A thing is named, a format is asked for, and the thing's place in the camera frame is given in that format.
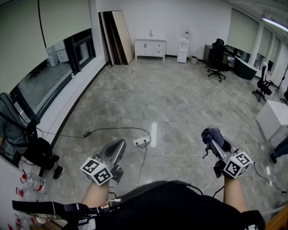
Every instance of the white desk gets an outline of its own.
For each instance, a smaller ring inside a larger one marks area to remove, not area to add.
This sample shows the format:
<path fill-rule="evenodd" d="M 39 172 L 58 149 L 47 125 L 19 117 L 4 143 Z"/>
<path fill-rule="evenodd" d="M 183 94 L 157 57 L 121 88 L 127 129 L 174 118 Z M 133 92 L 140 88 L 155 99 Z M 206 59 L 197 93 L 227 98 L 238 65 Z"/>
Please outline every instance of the white desk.
<path fill-rule="evenodd" d="M 135 60 L 137 56 L 162 57 L 165 60 L 166 39 L 135 38 Z"/>
<path fill-rule="evenodd" d="M 267 101 L 256 119 L 266 140 L 275 136 L 276 133 L 284 135 L 288 126 L 288 107 L 279 102 Z"/>

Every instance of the extension cord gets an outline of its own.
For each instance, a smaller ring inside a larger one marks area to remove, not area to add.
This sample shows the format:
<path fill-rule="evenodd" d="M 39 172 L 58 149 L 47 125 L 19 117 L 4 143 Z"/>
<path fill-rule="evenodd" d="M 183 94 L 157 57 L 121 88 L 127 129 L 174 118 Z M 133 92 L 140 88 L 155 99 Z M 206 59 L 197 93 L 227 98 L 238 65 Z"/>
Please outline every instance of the extension cord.
<path fill-rule="evenodd" d="M 139 146 L 139 147 L 144 147 L 146 145 L 146 143 L 148 143 L 148 142 L 150 142 L 150 137 L 145 136 L 145 137 L 141 137 L 139 139 L 133 140 L 133 145 Z"/>

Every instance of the office chair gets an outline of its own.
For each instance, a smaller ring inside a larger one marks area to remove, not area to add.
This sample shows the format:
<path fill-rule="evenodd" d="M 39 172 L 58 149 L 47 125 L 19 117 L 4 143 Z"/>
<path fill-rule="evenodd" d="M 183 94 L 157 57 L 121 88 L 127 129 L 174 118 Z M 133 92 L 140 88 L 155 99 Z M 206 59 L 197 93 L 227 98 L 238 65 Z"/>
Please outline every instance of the office chair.
<path fill-rule="evenodd" d="M 255 91 L 253 91 L 252 93 L 255 94 L 259 94 L 259 102 L 260 99 L 263 98 L 264 101 L 266 101 L 265 99 L 265 94 L 267 95 L 271 95 L 272 91 L 268 88 L 270 86 L 270 83 L 268 81 L 266 81 L 266 76 L 265 76 L 265 80 L 264 80 L 264 75 L 265 75 L 265 69 L 267 68 L 267 66 L 263 66 L 262 68 L 262 75 L 260 80 L 257 82 L 257 87 L 260 89 L 256 89 Z"/>
<path fill-rule="evenodd" d="M 280 98 L 280 101 L 282 103 L 284 102 L 284 104 L 288 105 L 288 88 L 287 88 L 287 91 L 284 93 L 284 97 L 285 97 L 285 99 L 284 98 Z"/>
<path fill-rule="evenodd" d="M 217 68 L 217 70 L 211 70 L 208 69 L 207 72 L 211 71 L 213 73 L 209 74 L 208 77 L 210 77 L 211 75 L 217 75 L 220 80 L 219 82 L 222 81 L 221 76 L 224 77 L 224 79 L 226 79 L 226 76 L 224 76 L 223 74 L 221 74 L 221 71 L 229 71 L 230 67 L 229 67 L 229 61 L 227 61 L 226 64 L 223 63 L 223 56 L 224 56 L 224 51 L 226 50 L 226 47 L 224 46 L 224 41 L 222 39 L 217 38 L 216 42 L 212 44 L 212 57 L 211 57 L 211 63 L 213 66 L 215 66 Z"/>

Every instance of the ceiling light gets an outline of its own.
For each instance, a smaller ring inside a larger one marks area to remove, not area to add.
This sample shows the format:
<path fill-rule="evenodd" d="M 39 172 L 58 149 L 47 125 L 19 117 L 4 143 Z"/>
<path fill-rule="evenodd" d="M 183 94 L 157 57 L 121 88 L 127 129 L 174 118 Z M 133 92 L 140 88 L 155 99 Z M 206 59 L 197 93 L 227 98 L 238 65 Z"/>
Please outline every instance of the ceiling light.
<path fill-rule="evenodd" d="M 262 17 L 262 19 L 263 19 L 265 22 L 267 22 L 267 23 L 269 23 L 269 24 L 271 24 L 271 25 L 273 25 L 273 26 L 276 26 L 276 27 L 278 27 L 278 28 L 281 29 L 281 30 L 284 30 L 284 31 L 288 32 L 288 29 L 287 29 L 286 26 L 283 26 L 283 25 L 279 24 L 278 22 L 275 22 L 275 21 L 273 21 L 273 20 L 271 20 L 271 19 L 268 19 L 268 18 L 265 18 L 265 17 Z"/>

